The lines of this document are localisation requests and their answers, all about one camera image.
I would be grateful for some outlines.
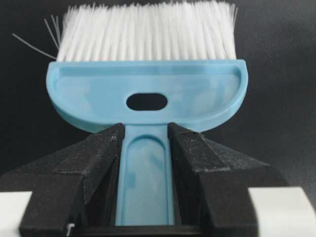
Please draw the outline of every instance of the bristle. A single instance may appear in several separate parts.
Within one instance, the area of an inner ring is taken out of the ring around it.
[[[51,16],[56,39],[45,24],[59,49],[58,62],[236,59],[236,14],[234,4],[215,0],[93,4],[69,7],[62,33],[58,17]]]

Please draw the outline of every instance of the recessed handle channel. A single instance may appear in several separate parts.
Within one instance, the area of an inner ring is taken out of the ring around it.
[[[120,158],[116,225],[173,224],[167,125],[126,125]]]

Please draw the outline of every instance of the plastic brush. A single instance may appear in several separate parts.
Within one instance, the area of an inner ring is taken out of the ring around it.
[[[116,225],[174,224],[167,125],[206,131],[241,106],[248,76],[236,60],[236,12],[217,1],[81,5],[68,9],[62,34],[52,17],[55,36],[45,21],[58,48],[46,77],[56,111],[90,132],[125,126]]]

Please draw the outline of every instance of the hanging hole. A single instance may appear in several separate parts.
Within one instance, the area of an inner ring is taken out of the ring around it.
[[[164,95],[158,93],[137,93],[127,99],[127,106],[132,110],[150,111],[161,110],[168,103]]]

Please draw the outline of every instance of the dark backdrop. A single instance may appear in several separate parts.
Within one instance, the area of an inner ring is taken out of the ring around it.
[[[56,55],[43,19],[88,2],[0,0],[0,174],[88,135],[63,121],[50,103],[45,74],[51,60],[11,36]],[[236,49],[247,62],[249,87],[237,114],[205,134],[278,168],[316,205],[316,1],[229,2],[239,7]]]

